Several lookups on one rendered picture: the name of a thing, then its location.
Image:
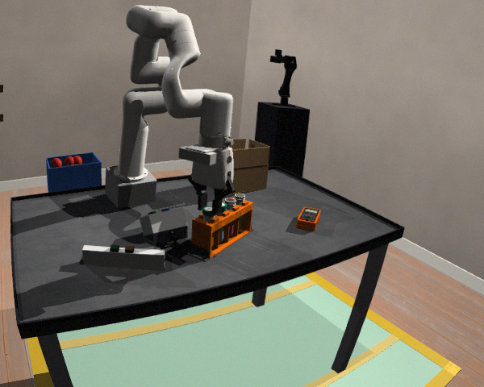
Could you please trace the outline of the orange tube holder plate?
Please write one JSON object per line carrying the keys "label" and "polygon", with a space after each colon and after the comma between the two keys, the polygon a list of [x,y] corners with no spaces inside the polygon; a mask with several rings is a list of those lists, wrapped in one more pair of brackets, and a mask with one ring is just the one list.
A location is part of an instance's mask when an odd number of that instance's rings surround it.
{"label": "orange tube holder plate", "polygon": [[[212,258],[251,232],[252,209],[253,202],[244,200],[242,205],[236,205],[232,210],[226,210],[223,215],[215,215],[211,222],[204,221],[203,215],[200,214],[197,218],[192,219],[192,244],[211,251],[210,258]],[[243,223],[238,231],[241,215],[243,215]],[[233,233],[229,236],[230,222],[233,220]],[[223,226],[223,240],[219,243],[219,229]],[[213,232],[214,243],[211,249]]]}

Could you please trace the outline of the brown cardboard box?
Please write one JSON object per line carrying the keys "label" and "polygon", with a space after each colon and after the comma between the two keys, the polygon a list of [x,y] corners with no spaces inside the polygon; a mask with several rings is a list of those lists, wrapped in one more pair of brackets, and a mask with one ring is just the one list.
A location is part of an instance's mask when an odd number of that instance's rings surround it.
{"label": "brown cardboard box", "polygon": [[233,153],[233,185],[238,194],[253,190],[266,189],[268,177],[269,146],[249,139],[248,148],[245,148],[246,139],[232,139]]}

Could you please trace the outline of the orange pocket multimeter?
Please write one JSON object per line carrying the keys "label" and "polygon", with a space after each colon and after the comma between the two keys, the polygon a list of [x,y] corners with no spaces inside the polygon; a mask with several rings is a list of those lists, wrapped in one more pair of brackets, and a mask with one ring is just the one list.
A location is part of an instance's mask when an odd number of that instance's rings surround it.
{"label": "orange pocket multimeter", "polygon": [[298,219],[296,227],[303,230],[314,231],[320,217],[320,210],[303,207]]}

